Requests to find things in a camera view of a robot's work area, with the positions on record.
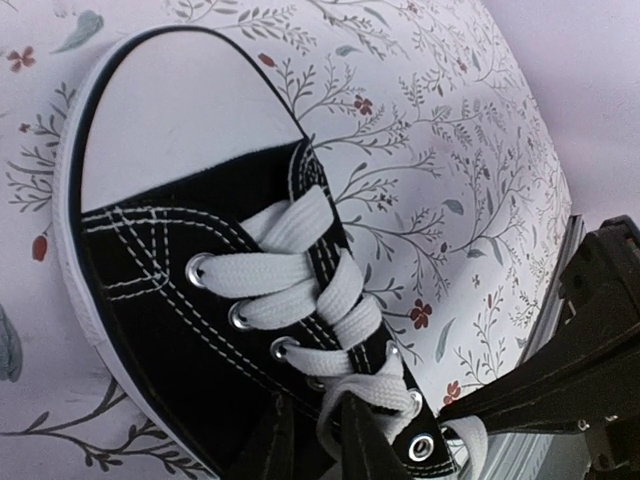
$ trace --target red flower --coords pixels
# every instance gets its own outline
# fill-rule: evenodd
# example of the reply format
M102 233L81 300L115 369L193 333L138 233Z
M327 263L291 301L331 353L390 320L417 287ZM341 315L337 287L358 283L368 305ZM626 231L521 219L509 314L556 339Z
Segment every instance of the red flower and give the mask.
M44 256L47 254L47 237L45 235L38 235L31 245L31 256L34 260L41 262L44 260Z
M462 389L460 388L460 382L457 380L447 385L447 395L444 397L444 404L451 405L456 398L460 396Z
M413 326L416 330L420 328L427 328L429 326L429 315L433 313L433 309L431 305L428 303L426 305L422 305L422 300L417 299L414 303L415 308L411 310L409 313L409 317L413 320Z
M460 67L460 70L462 70L464 73L467 73L467 66L460 59L458 59L458 66Z
M362 98L360 95L356 95L356 101L353 102L353 106L360 110L362 115L371 115L371 113L373 113L373 110L371 110L371 107L373 106L371 100L368 98Z
M13 50L9 55L7 55L7 60L13 62L13 65L11 65L11 71L18 73L22 66L31 67L34 63L36 63L32 55L33 47L31 46L25 48L22 55Z
M273 58L271 58L266 53L261 53L260 55L258 55L258 58L269 68L273 68L276 66L276 62L273 61Z

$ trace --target white background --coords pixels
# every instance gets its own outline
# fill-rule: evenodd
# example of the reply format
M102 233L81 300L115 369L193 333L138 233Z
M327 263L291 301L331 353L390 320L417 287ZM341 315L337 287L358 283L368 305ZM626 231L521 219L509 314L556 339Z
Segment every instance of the white background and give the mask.
M573 211L640 222L640 2L484 0L537 98Z

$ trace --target blue leaf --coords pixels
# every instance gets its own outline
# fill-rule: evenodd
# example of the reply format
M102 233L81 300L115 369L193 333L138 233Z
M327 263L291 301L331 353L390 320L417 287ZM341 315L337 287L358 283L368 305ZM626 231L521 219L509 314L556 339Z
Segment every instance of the blue leaf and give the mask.
M493 254L496 256L496 260L498 260L498 263L502 265L502 253L500 253L498 241L495 238L489 238L489 243L491 243L491 246L493 247Z
M487 187L487 208L489 209L489 215L493 215L493 198L491 197L489 187Z
M382 15L380 15L378 12L376 12L373 8L364 7L363 10L365 12L367 12L368 14L373 15L374 17L376 17L378 20L380 20L382 23L384 23L387 27L389 26L389 24L384 19L384 17Z
M0 305L0 380L17 382L22 373L22 343Z
M104 18L92 10L78 15L76 29L67 37L64 43L51 53L66 52L81 47L89 41L104 26Z
M476 52L473 52L473 54L471 55L471 61L473 62L473 65L478 69L478 71L480 71L480 62L478 61Z
M445 200L442 204L446 205L453 213L457 215L464 215L464 208L458 200Z
M449 323L447 323L440 332L438 347L436 348L436 362L440 362L440 360L442 360L442 357L444 357L444 352L447 348L447 338L449 337L449 330L451 330L451 325L453 325L454 321L455 318L449 320Z
M477 248L472 248L471 250L469 250L469 253L467 253L467 258L480 257L486 257L486 254L482 250L478 250Z
M336 54L341 57L346 57L350 53L359 52L356 47L352 47L351 45L342 45L341 47L336 48Z

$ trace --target white rubber sole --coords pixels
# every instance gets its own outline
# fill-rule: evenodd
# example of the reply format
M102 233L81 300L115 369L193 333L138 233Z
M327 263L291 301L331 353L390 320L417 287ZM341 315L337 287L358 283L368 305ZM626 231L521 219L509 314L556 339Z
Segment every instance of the white rubber sole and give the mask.
M71 304L76 313L76 317L84 330L87 340L98 352L109 372L120 384L124 392L133 402L149 417L159 428L166 432L182 449L200 463L204 462L191 452L179 438L173 434L171 429L154 412L149 403L144 399L142 393L127 373L124 365L120 361L113 345L109 341L109 336L102 324L98 308L93 301L93 296L84 280L84 275L78 261L76 244L70 223L69 205L69 183L75 139L82 119L83 107L87 103L98 79L105 69L108 61L119 52L124 46L135 41L141 36L148 35L153 31L162 31L165 26L155 27L135 35L131 35L116 43L93 67L92 71L85 78L78 88L73 105L67 115L60 139L57 161L53 179L53 228L55 245L58 251L58 258L62 267L62 276L69 292ZM213 471L210 471L214 479L219 479Z

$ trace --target black canvas upper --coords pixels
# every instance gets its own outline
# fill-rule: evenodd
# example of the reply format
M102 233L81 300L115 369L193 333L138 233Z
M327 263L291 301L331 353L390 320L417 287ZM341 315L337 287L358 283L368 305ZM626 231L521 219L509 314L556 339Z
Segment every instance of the black canvas upper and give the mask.
M109 68L117 65L112 61ZM107 83L108 69L105 75L100 88ZM79 138L86 138L91 128L100 88L86 107ZM189 449L220 473L237 460L272 394L282 392L293 400L295 412L294 478L321 476L332 463L315 434L322 393L309 388L290 365L275 362L269 346L288 335L303 346L337 349L331 328L313 315L274 332L239 332L227 320L234 301L195 287L185 276L187 262L202 252L259 252L239 224L269 205L295 201L313 185L322 186L330 198L308 138L243 155L80 215L83 156L83 142L78 142L69 187L76 199L71 218L77 254L109 339L145 400ZM340 248L348 248L333 201L331 205L335 221L309 251L321 288L333 277ZM352 349L354 370L375 373L385 361L389 339L383 326ZM414 386L405 371L408 385ZM340 416L333 422L339 436ZM412 462L407 447L424 432L434 437L435 451L427 461ZM415 477L455 471L426 402L394 447Z

